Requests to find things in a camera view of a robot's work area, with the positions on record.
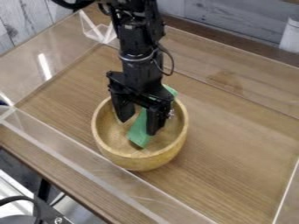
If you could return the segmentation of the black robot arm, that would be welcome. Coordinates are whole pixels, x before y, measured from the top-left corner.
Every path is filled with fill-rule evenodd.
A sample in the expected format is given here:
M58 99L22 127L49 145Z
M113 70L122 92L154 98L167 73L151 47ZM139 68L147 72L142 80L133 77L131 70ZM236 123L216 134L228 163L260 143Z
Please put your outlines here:
M113 0L110 9L121 49L123 70L110 71L109 91L121 121L127 121L137 106L146 108L146 132L155 135L170 117L174 95L163 85L165 55L161 45L165 21L157 0Z

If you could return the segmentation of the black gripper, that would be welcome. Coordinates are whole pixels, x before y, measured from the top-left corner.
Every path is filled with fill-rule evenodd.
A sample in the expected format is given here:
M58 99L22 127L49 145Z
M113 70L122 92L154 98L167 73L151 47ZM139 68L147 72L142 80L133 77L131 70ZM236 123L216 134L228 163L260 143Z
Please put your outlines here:
M174 96L163 85L165 56L119 55L123 70L110 71L109 91L117 117L125 123L135 114L135 105L146 108L146 132L154 136L171 117Z

